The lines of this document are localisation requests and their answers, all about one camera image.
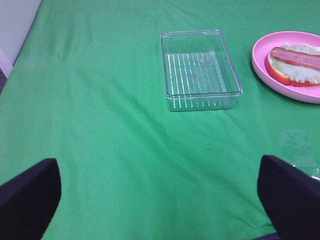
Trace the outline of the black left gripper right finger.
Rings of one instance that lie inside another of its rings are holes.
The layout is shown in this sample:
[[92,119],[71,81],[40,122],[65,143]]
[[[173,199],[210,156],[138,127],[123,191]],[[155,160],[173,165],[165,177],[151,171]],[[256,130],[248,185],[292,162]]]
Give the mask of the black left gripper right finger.
[[320,238],[320,181],[274,155],[261,158],[257,195],[282,240]]

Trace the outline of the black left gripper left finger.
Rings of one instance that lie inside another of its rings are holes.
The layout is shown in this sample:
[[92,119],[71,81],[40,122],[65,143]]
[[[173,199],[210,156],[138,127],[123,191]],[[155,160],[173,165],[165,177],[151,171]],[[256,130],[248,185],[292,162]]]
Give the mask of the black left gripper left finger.
[[47,158],[0,186],[0,238],[40,240],[61,200],[58,162]]

